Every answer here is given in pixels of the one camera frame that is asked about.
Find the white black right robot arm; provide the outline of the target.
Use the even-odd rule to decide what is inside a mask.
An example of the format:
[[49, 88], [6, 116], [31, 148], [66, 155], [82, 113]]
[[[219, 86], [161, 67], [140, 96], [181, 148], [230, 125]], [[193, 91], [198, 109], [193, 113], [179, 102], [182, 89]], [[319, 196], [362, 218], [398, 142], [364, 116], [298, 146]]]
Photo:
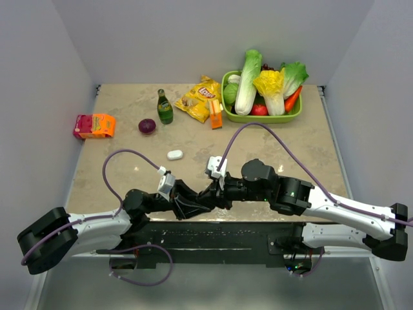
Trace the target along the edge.
[[241, 168], [241, 177], [226, 171], [227, 161], [211, 157], [206, 174], [212, 183], [199, 193], [198, 202], [229, 209], [232, 202], [268, 202], [287, 216], [312, 216], [329, 220], [326, 225], [307, 223], [291, 234], [288, 248], [296, 254], [325, 246], [355, 247], [390, 261], [407, 255], [407, 207], [395, 203], [380, 207], [331, 194], [320, 186], [297, 178], [278, 176], [274, 168], [258, 159]]

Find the white earbud charging case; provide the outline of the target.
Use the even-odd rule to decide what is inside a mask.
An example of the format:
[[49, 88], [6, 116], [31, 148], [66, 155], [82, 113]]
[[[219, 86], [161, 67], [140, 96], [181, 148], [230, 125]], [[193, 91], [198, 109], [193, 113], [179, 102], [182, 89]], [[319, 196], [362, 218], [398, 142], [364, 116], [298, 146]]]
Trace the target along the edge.
[[182, 150], [171, 150], [167, 152], [167, 159], [170, 161], [180, 160], [183, 157]]

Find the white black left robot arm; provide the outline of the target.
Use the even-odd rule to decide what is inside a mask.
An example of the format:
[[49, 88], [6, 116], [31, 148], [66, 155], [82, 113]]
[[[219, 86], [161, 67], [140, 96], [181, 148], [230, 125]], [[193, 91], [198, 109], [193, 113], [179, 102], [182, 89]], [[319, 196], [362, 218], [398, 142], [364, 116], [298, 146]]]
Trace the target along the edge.
[[195, 192], [182, 180], [160, 185], [156, 193], [139, 189], [127, 192], [118, 209], [94, 214], [69, 214], [56, 207], [17, 235], [30, 274], [40, 274], [61, 260], [95, 250], [129, 252], [134, 245], [131, 232], [144, 227], [153, 212], [172, 211], [186, 220], [217, 207], [215, 194]]

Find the black earbud charging case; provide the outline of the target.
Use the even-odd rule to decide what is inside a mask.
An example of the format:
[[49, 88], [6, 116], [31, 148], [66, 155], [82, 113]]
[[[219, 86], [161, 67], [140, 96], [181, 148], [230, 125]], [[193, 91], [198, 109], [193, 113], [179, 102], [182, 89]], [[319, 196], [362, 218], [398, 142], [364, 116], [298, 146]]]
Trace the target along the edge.
[[210, 210], [213, 210], [216, 208], [216, 206], [214, 205], [214, 199], [199, 199], [198, 195], [196, 197], [196, 203], [198, 203], [199, 205], [202, 205]]

